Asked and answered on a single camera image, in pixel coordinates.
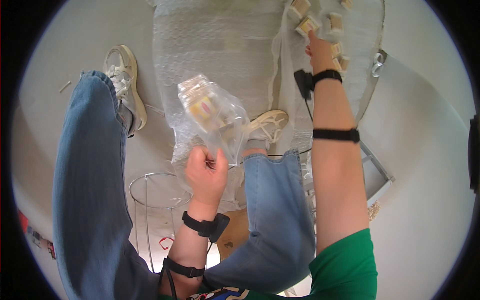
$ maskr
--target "shoelace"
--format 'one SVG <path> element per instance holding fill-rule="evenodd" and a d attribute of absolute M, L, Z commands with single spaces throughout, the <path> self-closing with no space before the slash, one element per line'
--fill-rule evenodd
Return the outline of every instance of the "shoelace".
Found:
<path fill-rule="evenodd" d="M 280 124 L 280 122 L 283 121 L 283 120 L 285 120 L 285 118 L 280 119 L 280 120 L 278 120 L 278 121 L 275 121 L 275 118 L 274 118 L 274 117 L 270 117 L 270 118 L 265 119 L 264 122 L 272 122 L 273 124 L 275 124 L 276 126 L 278 126 L 278 125 Z M 264 125 L 263 125 L 263 122 L 260 123 L 260 128 L 262 128 L 262 130 L 263 130 L 264 133 L 265 133 L 265 136 L 264 136 L 264 137 L 267 138 L 271 144 L 276 143 L 276 142 L 280 139 L 280 137 L 282 136 L 282 133 L 281 133 L 282 130 L 281 130 L 281 129 L 277 129 L 277 130 L 275 130 L 274 135 L 273 135 L 273 138 L 272 138 L 272 136 L 271 136 L 271 135 L 268 133 L 268 131 L 265 129 L 265 127 L 264 127 Z"/>
<path fill-rule="evenodd" d="M 128 92 L 130 88 L 130 84 L 132 83 L 132 79 L 129 80 L 122 79 L 120 80 L 118 76 L 120 75 L 119 68 L 116 68 L 115 65 L 111 65 L 110 69 L 105 73 L 105 75 L 110 78 L 115 87 L 115 91 L 117 92 L 117 98 L 121 99 L 122 101 L 125 100 L 125 94 Z"/>

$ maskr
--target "green t-shirt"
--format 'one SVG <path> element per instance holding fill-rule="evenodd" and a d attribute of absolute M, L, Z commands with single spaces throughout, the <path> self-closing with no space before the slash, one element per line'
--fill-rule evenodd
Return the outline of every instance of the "green t-shirt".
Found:
<path fill-rule="evenodd" d="M 309 265 L 312 273 L 309 299 L 362 300 L 377 295 L 377 270 L 370 229 L 364 229 L 325 248 Z M 283 296 L 241 288 L 222 288 L 195 294 L 193 300 L 280 300 Z M 160 295 L 158 300 L 171 300 Z"/>

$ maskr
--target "wrist strap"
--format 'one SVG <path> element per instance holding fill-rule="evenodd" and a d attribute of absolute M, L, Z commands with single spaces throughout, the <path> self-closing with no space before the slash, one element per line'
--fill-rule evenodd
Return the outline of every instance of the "wrist strap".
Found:
<path fill-rule="evenodd" d="M 320 73 L 317 73 L 313 76 L 313 78 L 312 78 L 312 81 L 313 81 L 312 91 L 315 89 L 315 84 L 317 82 L 319 82 L 320 80 L 325 79 L 325 78 L 337 79 L 341 83 L 343 83 L 342 76 L 340 75 L 340 73 L 338 71 L 332 70 L 332 69 L 327 69 L 327 70 L 325 70 L 323 72 L 320 72 Z"/>
<path fill-rule="evenodd" d="M 205 268 L 196 269 L 194 267 L 185 267 L 171 260 L 168 256 L 163 259 L 163 267 L 177 274 L 187 276 L 188 278 L 200 277 L 204 274 Z"/>
<path fill-rule="evenodd" d="M 189 216 L 187 211 L 183 212 L 181 219 L 188 228 L 198 231 L 199 236 L 209 238 L 212 243 L 218 240 L 230 221 L 229 217 L 218 213 L 213 221 L 199 222 Z"/>
<path fill-rule="evenodd" d="M 198 231 L 198 235 L 201 237 L 209 237 L 212 235 L 212 233 L 215 232 L 216 229 L 216 223 L 215 219 L 213 221 L 205 221 L 203 220 L 202 222 L 199 222 L 192 218 L 191 216 L 188 215 L 187 211 L 183 212 L 183 216 L 181 217 L 183 220 L 183 223 L 187 225 L 187 227 Z"/>
<path fill-rule="evenodd" d="M 360 134 L 358 130 L 352 128 L 350 130 L 332 130 L 332 129 L 313 129 L 314 139 L 324 140 L 338 140 L 338 141 L 352 141 L 358 143 L 360 141 Z"/>
<path fill-rule="evenodd" d="M 297 82 L 301 96 L 306 100 L 310 100 L 312 98 L 310 95 L 311 91 L 315 89 L 315 84 L 322 79 L 332 78 L 343 83 L 340 73 L 332 69 L 325 70 L 315 75 L 312 75 L 312 73 L 306 73 L 304 70 L 298 70 L 293 73 L 293 77 L 295 77 L 295 81 Z"/>

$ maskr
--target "white sneaker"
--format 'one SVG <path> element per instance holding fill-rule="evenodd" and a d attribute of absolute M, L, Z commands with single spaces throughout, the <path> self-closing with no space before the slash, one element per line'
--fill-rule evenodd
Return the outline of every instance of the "white sneaker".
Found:
<path fill-rule="evenodd" d="M 147 122 L 147 112 L 137 93 L 137 60 L 125 45 L 116 45 L 105 56 L 103 72 L 113 82 L 117 98 L 133 115 L 128 135 L 140 130 Z"/>
<path fill-rule="evenodd" d="M 288 115 L 283 110 L 275 109 L 261 114 L 249 126 L 249 140 L 265 140 L 265 147 L 270 149 L 280 139 L 282 129 L 288 123 Z"/>

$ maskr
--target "sock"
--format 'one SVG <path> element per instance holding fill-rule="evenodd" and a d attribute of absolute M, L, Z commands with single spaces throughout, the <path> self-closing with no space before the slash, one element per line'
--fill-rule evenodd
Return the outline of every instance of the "sock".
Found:
<path fill-rule="evenodd" d="M 245 145 L 245 150 L 252 148 L 260 148 L 268 151 L 270 149 L 270 144 L 266 140 L 248 140 Z"/>
<path fill-rule="evenodd" d="M 133 132 L 132 125 L 133 125 L 133 114 L 132 112 L 126 108 L 121 102 L 119 103 L 118 115 L 122 118 L 123 127 L 127 129 L 127 136 L 130 136 Z"/>

